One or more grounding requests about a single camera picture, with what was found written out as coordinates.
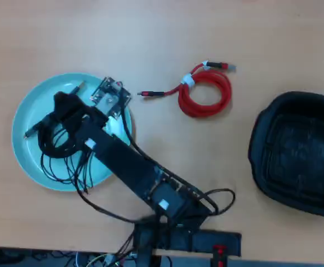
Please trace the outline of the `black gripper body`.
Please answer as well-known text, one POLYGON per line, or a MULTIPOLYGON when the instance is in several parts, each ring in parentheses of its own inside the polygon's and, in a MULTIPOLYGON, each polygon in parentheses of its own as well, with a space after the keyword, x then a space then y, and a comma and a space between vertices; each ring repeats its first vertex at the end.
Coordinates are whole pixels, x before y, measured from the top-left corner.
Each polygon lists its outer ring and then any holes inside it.
POLYGON ((95 111, 86 113, 82 109, 72 116, 72 135, 77 150, 108 150, 111 148, 111 137, 104 132, 107 122, 105 115, 95 111))

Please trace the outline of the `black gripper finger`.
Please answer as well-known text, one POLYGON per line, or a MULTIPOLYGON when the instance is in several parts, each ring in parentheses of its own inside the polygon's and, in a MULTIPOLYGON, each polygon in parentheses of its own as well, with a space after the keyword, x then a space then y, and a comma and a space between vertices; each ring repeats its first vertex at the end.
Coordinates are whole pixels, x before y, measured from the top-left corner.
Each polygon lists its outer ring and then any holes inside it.
POLYGON ((54 95, 54 114, 56 116, 73 116, 74 114, 93 114, 93 108, 87 106, 77 95, 56 93, 54 95))
POLYGON ((78 124, 82 117, 81 110, 55 111, 55 117, 62 125, 78 124))

